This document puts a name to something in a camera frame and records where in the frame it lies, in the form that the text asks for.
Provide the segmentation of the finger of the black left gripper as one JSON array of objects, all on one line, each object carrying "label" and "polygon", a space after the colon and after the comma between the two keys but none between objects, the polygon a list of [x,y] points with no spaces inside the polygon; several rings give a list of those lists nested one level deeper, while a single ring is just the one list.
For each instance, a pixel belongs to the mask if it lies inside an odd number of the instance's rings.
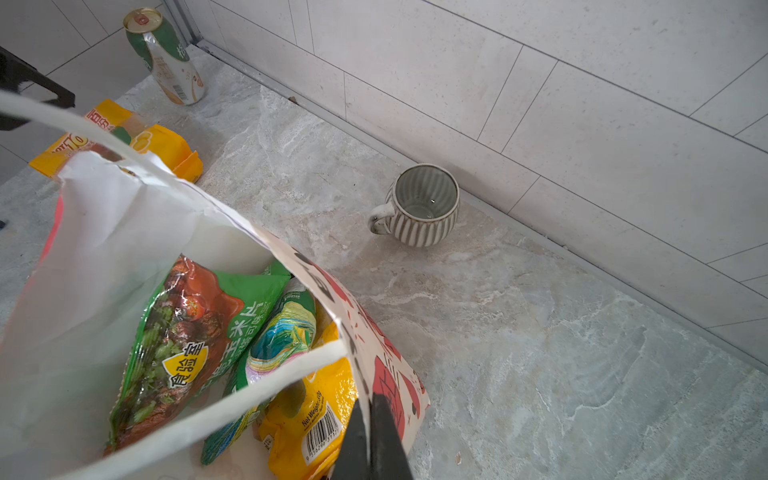
[{"label": "finger of the black left gripper", "polygon": [[42,74],[36,67],[1,48],[1,89],[62,110],[76,105],[76,95]]}]

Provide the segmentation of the green red snack bag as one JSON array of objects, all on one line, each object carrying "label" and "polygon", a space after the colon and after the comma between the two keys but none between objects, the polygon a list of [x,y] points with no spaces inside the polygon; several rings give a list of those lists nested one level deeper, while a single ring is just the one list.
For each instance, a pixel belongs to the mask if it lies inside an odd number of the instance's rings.
[{"label": "green red snack bag", "polygon": [[159,430],[228,373],[291,277],[279,261],[251,275],[179,256],[143,311],[109,416],[105,454]]}]

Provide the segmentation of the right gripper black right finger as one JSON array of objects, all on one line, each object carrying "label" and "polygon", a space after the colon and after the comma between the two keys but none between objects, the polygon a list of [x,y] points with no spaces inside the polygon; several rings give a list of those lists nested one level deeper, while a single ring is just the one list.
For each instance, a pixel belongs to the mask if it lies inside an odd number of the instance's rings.
[{"label": "right gripper black right finger", "polygon": [[369,478],[373,480],[412,480],[407,455],[402,447],[388,399],[375,394],[370,414]]}]

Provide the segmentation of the yellow orange snack bag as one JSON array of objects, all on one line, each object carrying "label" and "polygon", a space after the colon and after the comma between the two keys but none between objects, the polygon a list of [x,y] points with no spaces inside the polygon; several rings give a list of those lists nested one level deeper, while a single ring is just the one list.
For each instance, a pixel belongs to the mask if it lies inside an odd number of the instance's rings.
[{"label": "yellow orange snack bag", "polygon": [[[195,183],[203,173],[198,153],[177,133],[164,126],[149,126],[138,114],[106,99],[91,109],[85,119],[121,140],[140,154],[153,153],[177,177]],[[35,157],[29,165],[39,173],[53,177],[75,154],[93,151],[110,161],[121,156],[103,145],[74,133],[67,133]]]}]

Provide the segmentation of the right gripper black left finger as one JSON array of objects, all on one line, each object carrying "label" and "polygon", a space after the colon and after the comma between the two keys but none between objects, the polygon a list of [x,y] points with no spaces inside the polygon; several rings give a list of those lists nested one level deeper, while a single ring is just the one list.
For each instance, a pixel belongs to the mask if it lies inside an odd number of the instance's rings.
[{"label": "right gripper black left finger", "polygon": [[360,401],[356,400],[331,479],[366,480],[369,476],[368,437]]}]

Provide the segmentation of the white red printed paper bag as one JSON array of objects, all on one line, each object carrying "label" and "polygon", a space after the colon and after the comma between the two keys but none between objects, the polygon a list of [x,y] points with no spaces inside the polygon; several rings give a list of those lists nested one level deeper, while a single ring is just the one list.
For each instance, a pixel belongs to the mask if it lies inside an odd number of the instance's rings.
[{"label": "white red printed paper bag", "polygon": [[[388,399],[402,447],[429,404],[417,374],[331,274],[153,154],[93,123],[3,93],[5,114],[83,135],[122,159],[86,151],[59,171],[55,224],[1,344],[1,475],[5,479],[187,479],[203,440],[248,408],[346,358],[368,437],[375,394]],[[138,442],[105,454],[107,416],[142,310],[180,254],[255,274],[281,262],[322,305],[339,336],[228,397],[210,396]]]}]

